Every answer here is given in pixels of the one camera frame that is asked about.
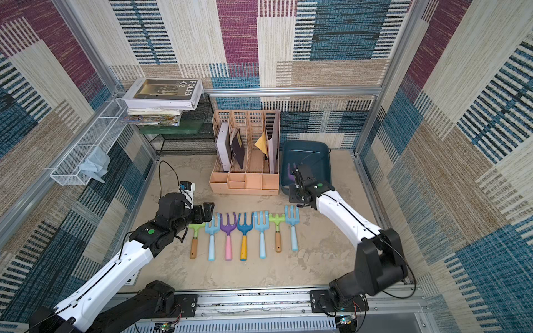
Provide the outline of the pink plastic desk organizer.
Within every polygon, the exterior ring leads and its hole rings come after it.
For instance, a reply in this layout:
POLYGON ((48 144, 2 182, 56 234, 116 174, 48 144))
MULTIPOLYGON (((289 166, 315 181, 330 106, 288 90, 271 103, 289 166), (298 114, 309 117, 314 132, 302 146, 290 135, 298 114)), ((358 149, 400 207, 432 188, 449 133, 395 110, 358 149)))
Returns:
POLYGON ((221 123, 228 123, 230 139, 236 128, 241 129, 245 147, 244 168, 240 169, 231 152, 230 171, 224 172, 217 153, 217 161, 210 176, 210 186, 215 194, 276 195, 280 187, 280 137, 277 173, 269 173, 269 161, 255 142, 264 127, 269 136, 275 119, 280 121, 279 110, 218 110, 213 117, 215 145, 221 123))

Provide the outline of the green rake wooden handle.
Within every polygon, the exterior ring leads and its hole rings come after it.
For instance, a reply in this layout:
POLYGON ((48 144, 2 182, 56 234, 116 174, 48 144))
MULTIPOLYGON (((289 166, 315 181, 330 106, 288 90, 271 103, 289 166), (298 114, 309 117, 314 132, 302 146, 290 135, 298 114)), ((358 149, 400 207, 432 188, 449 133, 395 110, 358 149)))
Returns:
POLYGON ((190 228, 193 230, 193 239, 190 250, 190 259, 197 258, 197 248, 198 248, 198 233, 205 227, 205 223, 191 223, 190 228))

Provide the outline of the purple shovel pink handle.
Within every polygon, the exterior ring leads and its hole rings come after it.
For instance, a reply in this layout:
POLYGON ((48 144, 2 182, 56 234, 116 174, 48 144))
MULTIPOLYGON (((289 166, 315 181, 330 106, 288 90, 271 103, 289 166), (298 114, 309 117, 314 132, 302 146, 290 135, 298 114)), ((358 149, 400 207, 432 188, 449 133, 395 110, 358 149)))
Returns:
POLYGON ((294 175, 294 172, 295 172, 296 169, 297 169, 297 166, 296 166, 295 163, 292 163, 292 164, 289 163, 287 165, 287 175, 286 175, 286 178, 285 178, 285 186, 286 187, 289 187, 290 185, 296 183, 296 178, 295 178, 295 175, 294 175))

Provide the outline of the green trowel wooden handle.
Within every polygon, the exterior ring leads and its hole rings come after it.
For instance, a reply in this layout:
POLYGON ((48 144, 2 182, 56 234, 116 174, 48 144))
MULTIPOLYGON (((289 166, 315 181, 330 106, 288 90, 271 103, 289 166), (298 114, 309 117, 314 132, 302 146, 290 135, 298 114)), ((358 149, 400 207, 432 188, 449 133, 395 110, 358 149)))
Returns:
POLYGON ((279 214, 269 214, 269 221, 275 224, 275 242, 276 242, 276 252, 282 252, 282 237, 280 233, 280 225, 285 222, 285 215, 279 214))

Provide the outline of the white crumpled cloth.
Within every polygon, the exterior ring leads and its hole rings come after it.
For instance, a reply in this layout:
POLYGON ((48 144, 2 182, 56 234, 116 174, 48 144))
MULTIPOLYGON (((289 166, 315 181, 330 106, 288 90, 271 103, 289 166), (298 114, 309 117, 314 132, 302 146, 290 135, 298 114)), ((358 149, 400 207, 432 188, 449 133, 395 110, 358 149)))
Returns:
POLYGON ((80 171, 84 175, 100 183, 105 183, 103 177, 108 173, 110 157, 100 147, 96 147, 86 160, 80 164, 80 171))

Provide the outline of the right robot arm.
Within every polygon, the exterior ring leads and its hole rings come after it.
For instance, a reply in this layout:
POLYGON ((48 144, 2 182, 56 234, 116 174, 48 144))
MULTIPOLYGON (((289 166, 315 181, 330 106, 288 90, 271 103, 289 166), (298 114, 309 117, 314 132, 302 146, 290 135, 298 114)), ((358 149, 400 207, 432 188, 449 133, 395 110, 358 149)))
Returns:
POLYGON ((409 266, 399 234, 365 219, 328 182, 317 180, 308 165, 298 165, 291 174, 290 203, 311 207, 329 218, 355 247, 354 269, 329 283, 334 307, 352 305, 363 295, 374 296, 404 280, 409 266))

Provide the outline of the blue rake yellow handle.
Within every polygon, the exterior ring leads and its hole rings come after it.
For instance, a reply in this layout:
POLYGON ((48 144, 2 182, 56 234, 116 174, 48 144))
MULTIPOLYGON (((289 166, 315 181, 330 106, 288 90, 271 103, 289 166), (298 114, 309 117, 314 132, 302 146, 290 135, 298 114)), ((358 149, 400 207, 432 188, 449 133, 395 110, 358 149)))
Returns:
POLYGON ((247 234, 251 232, 253 229, 253 220, 248 219, 248 215, 246 212, 239 213, 237 217, 237 229, 242 234, 242 242, 241 242, 241 249, 240 249, 240 260, 242 262, 247 261, 247 253, 248 253, 248 247, 247 247, 247 234))

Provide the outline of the purple rake pink handle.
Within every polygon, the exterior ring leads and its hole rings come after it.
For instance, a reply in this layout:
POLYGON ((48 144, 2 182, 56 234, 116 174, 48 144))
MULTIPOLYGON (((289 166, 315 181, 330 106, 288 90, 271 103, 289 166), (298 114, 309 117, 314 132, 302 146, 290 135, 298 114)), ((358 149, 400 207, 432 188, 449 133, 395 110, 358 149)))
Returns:
POLYGON ((221 231, 226 234, 226 249, 225 260, 230 262, 233 260, 233 244, 231 233, 237 228, 236 215, 233 214, 233 219, 230 218, 230 214, 226 213, 226 219, 222 218, 221 231))

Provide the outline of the dark teal storage box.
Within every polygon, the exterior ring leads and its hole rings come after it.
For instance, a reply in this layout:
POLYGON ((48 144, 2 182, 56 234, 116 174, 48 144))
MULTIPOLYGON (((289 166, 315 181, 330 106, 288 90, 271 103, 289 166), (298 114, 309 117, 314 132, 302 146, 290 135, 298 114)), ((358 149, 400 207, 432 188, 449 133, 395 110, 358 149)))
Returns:
POLYGON ((295 163, 298 167, 305 164, 311 167, 314 177, 319 181, 332 184, 330 149, 322 142, 306 140, 289 140, 283 144, 280 162, 280 188, 289 195, 290 187, 285 186, 287 165, 295 163))

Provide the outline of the stack of books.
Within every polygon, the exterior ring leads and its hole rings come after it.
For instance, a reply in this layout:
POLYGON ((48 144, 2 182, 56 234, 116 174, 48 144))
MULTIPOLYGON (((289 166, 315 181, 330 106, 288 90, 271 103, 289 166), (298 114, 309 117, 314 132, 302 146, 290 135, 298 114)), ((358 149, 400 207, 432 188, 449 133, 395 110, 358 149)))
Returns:
POLYGON ((201 80, 137 79, 123 95, 124 123, 140 126, 179 126, 186 112, 197 109, 204 91, 201 80))

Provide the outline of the dark thin book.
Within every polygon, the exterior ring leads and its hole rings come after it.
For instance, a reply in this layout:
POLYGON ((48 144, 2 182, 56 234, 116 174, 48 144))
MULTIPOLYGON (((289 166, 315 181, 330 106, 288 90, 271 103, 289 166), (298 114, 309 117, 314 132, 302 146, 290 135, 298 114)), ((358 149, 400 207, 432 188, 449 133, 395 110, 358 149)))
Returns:
POLYGON ((232 132, 230 139, 230 148, 233 154, 233 159, 237 162, 240 169, 244 168, 245 147, 242 141, 241 129, 236 128, 232 132))

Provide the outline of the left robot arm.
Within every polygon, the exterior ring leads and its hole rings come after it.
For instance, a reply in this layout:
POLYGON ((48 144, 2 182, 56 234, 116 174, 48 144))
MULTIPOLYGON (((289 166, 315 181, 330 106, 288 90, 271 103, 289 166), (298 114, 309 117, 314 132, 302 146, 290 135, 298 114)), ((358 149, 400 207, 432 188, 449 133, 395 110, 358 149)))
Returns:
POLYGON ((174 289, 156 280, 112 309, 104 307, 126 282, 188 227, 213 220, 213 203, 194 204, 193 190, 171 192, 158 201, 155 217, 126 235, 118 254, 54 308, 40 307, 29 332, 121 332, 145 316, 176 312, 174 289))

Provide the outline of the light blue claw rake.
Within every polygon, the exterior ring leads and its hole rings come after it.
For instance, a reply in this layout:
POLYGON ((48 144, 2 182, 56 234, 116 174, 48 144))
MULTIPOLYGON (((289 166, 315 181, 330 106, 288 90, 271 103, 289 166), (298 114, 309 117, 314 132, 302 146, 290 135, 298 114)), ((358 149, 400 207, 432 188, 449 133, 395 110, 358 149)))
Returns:
POLYGON ((221 221, 218 213, 214 213, 210 222, 206 223, 205 231, 209 234, 208 261, 215 261, 215 235, 221 230, 221 221))

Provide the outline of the white book in organizer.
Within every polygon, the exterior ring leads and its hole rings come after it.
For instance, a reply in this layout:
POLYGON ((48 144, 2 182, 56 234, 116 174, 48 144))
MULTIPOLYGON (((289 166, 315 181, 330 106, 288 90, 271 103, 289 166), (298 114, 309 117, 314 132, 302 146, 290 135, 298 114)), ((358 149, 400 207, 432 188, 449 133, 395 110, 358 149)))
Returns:
POLYGON ((216 146, 222 169, 224 172, 229 172, 231 164, 231 151, 230 130, 228 123, 221 123, 217 136, 216 146))

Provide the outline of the light blue fork rake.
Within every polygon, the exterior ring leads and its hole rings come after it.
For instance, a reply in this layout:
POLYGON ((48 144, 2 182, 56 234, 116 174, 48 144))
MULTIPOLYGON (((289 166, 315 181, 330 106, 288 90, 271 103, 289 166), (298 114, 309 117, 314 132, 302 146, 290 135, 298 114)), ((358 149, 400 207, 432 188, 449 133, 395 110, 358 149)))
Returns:
POLYGON ((269 212, 254 212, 253 227, 260 233, 260 259, 265 259, 267 257, 265 231, 269 229, 269 212))

